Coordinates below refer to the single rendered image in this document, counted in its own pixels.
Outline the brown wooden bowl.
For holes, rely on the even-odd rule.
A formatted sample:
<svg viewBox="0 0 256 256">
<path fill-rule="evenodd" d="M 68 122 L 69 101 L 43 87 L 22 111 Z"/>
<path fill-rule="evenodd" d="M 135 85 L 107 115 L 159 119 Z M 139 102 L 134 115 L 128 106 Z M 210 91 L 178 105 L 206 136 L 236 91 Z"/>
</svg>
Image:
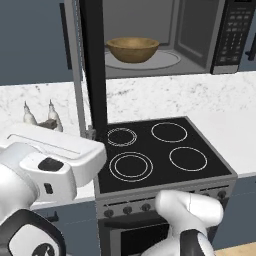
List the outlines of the brown wooden bowl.
<svg viewBox="0 0 256 256">
<path fill-rule="evenodd" d="M 159 42 L 150 38 L 120 37 L 108 40 L 106 46 L 111 54 L 124 63 L 143 63 L 157 51 Z"/>
</svg>

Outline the black microwave door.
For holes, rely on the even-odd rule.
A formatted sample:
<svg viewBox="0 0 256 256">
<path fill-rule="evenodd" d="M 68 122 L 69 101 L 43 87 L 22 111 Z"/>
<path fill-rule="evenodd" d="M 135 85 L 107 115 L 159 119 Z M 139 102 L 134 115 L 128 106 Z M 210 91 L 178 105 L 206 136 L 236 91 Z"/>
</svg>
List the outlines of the black microwave door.
<svg viewBox="0 0 256 256">
<path fill-rule="evenodd" d="M 96 140 L 107 133 L 107 99 L 103 0 L 64 0 L 77 115 L 81 137 L 86 135 L 81 70 L 84 62 L 89 109 Z"/>
</svg>

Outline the blue base cupboard door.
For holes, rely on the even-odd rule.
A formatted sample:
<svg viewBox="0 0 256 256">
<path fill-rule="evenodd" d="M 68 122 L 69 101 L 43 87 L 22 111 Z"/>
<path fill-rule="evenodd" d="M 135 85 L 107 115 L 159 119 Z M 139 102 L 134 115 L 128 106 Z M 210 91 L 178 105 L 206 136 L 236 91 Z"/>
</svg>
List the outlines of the blue base cupboard door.
<svg viewBox="0 0 256 256">
<path fill-rule="evenodd" d="M 57 211 L 58 222 L 51 222 L 62 233 L 70 256 L 100 256 L 95 202 L 82 202 L 37 209 L 46 218 Z"/>
<path fill-rule="evenodd" d="M 239 178 L 213 240 L 215 250 L 256 242 L 256 176 Z"/>
</svg>

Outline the grey black microwave oven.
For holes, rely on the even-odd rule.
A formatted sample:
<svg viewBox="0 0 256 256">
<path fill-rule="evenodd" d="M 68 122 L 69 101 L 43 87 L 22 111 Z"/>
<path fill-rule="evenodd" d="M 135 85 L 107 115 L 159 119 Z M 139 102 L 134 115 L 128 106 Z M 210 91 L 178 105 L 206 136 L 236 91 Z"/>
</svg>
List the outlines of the grey black microwave oven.
<svg viewBox="0 0 256 256">
<path fill-rule="evenodd" d="M 150 38 L 159 42 L 157 50 L 181 57 L 154 70 L 106 66 L 106 77 L 235 73 L 249 34 L 256 32 L 255 11 L 256 0 L 103 0 L 105 40 Z"/>
</svg>

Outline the white pointed object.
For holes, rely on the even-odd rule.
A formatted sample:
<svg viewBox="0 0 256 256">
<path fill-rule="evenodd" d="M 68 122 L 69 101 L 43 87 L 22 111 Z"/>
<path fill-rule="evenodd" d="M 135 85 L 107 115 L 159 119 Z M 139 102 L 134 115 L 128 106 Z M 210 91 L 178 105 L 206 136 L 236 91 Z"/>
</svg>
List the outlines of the white pointed object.
<svg viewBox="0 0 256 256">
<path fill-rule="evenodd" d="M 37 120 L 35 116 L 30 111 L 30 108 L 28 107 L 27 103 L 24 103 L 24 116 L 23 116 L 23 122 L 28 124 L 37 125 Z"/>
<path fill-rule="evenodd" d="M 48 118 L 56 121 L 56 123 L 57 123 L 56 130 L 57 131 L 60 131 L 60 132 L 63 131 L 62 122 L 61 122 L 60 117 L 59 117 L 57 111 L 55 110 L 54 104 L 52 102 L 49 102 Z"/>
</svg>

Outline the black oven door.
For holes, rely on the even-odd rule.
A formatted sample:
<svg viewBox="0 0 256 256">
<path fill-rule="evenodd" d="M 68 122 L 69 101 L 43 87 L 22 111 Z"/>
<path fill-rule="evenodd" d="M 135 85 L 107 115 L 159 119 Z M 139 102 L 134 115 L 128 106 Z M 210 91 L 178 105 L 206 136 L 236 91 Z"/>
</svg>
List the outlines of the black oven door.
<svg viewBox="0 0 256 256">
<path fill-rule="evenodd" d="M 147 212 L 141 210 L 151 205 Z M 123 208 L 132 207 L 126 215 Z M 101 256 L 140 256 L 151 246 L 167 238 L 169 224 L 155 210 L 155 198 L 140 198 L 111 204 L 96 204 Z M 114 211 L 111 218 L 104 216 L 107 209 Z"/>
</svg>

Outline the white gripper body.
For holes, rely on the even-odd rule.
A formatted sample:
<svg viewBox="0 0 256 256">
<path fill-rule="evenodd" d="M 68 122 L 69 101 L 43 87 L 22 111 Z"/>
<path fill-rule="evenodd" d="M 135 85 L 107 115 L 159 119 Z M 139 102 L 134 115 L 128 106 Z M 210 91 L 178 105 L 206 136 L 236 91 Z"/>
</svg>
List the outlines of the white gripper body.
<svg viewBox="0 0 256 256">
<path fill-rule="evenodd" d="M 101 142 L 26 123 L 0 130 L 0 148 L 14 142 L 35 146 L 41 152 L 69 163 L 78 187 L 91 182 L 107 160 L 105 145 Z"/>
</svg>

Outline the black hob stove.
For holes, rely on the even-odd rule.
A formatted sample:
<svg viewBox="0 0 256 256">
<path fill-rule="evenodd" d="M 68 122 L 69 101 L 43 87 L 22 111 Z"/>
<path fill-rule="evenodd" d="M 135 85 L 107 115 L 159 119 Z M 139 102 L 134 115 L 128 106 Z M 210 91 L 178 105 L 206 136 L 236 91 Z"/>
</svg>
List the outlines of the black hob stove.
<svg viewBox="0 0 256 256">
<path fill-rule="evenodd" d="M 94 181 L 96 204 L 154 197 L 163 189 L 217 199 L 237 174 L 187 117 L 107 126 L 107 162 Z M 226 197 L 219 199 L 219 191 Z"/>
</svg>

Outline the grey microwave turntable plate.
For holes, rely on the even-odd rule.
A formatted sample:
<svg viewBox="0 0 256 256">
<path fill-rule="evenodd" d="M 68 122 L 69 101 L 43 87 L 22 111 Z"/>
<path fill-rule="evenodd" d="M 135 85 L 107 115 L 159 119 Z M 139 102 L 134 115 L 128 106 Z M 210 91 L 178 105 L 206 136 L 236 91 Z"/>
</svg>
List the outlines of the grey microwave turntable plate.
<svg viewBox="0 0 256 256">
<path fill-rule="evenodd" d="M 172 67 L 181 61 L 181 57 L 173 52 L 157 50 L 156 53 L 143 63 L 124 63 L 117 60 L 111 53 L 105 54 L 107 67 L 123 70 L 154 70 Z"/>
</svg>

